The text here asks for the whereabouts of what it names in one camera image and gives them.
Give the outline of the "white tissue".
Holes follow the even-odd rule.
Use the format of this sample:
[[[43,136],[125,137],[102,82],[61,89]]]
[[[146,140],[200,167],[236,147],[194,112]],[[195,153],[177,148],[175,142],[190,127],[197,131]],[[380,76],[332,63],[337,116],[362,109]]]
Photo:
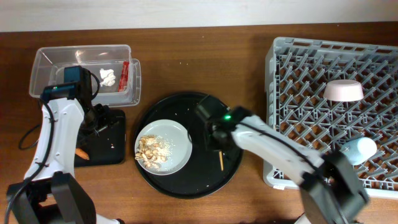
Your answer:
[[[100,86],[113,86],[115,84],[116,76],[114,75],[113,69],[105,70],[101,68],[99,74],[102,79]]]

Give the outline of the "red snack wrapper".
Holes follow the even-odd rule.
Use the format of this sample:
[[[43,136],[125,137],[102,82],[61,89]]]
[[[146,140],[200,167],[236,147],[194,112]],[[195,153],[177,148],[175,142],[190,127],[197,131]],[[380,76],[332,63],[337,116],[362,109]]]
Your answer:
[[[118,86],[118,92],[123,92],[126,90],[128,78],[129,78],[129,62],[124,61],[123,69],[122,69],[121,77],[120,77],[120,81],[119,81],[119,86]]]

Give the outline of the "orange carrot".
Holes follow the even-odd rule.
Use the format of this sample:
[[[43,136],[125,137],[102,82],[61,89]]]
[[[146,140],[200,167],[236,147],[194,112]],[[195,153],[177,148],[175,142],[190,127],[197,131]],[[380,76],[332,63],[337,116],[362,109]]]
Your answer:
[[[75,154],[78,156],[78,157],[80,157],[80,158],[82,158],[82,159],[84,159],[84,160],[90,160],[90,157],[89,157],[89,155],[84,151],[84,150],[82,150],[82,149],[80,149],[80,148],[76,148],[75,149]]]

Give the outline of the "grey round plate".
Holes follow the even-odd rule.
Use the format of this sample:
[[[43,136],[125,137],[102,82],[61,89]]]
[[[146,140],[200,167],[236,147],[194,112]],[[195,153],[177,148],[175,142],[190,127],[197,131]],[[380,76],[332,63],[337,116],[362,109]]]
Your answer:
[[[163,137],[170,143],[172,150],[172,155],[164,165],[161,165],[159,170],[146,168],[141,161],[136,160],[140,168],[143,168],[145,171],[151,174],[170,175],[176,173],[187,164],[190,156],[192,155],[193,146],[188,139],[188,131],[176,121],[160,119],[144,126],[136,138],[134,144],[134,155],[136,152],[136,147],[138,146],[138,140],[144,135],[156,135]]]

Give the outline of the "pink bowl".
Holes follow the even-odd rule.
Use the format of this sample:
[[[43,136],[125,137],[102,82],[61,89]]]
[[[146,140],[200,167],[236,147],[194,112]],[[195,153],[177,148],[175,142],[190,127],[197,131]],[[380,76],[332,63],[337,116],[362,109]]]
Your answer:
[[[323,97],[338,102],[359,101],[364,98],[363,88],[356,80],[333,80],[326,84]]]

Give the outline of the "light blue cup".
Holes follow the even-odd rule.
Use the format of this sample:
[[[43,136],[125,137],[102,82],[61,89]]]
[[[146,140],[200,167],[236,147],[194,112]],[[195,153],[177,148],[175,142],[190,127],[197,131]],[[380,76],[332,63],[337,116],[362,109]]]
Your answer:
[[[371,138],[367,137],[362,137],[346,142],[341,147],[341,152],[354,166],[368,160],[376,153],[376,151],[377,144]]]

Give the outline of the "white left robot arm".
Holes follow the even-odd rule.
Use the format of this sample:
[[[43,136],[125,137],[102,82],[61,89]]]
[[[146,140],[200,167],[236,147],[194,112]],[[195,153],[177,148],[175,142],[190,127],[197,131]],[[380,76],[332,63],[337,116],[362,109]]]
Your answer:
[[[76,181],[74,161],[78,134],[103,127],[90,84],[47,86],[40,96],[42,125],[34,159],[24,180],[7,190],[4,221],[19,223],[122,223],[97,214],[90,196]]]

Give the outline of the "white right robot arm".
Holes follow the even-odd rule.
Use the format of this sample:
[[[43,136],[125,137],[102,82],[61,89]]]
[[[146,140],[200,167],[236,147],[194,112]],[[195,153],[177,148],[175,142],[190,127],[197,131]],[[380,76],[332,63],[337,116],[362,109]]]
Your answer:
[[[236,146],[250,151],[299,187],[304,213],[297,223],[351,223],[368,204],[369,196],[343,153],[309,149],[240,106],[232,110],[199,106],[196,112],[222,149]]]

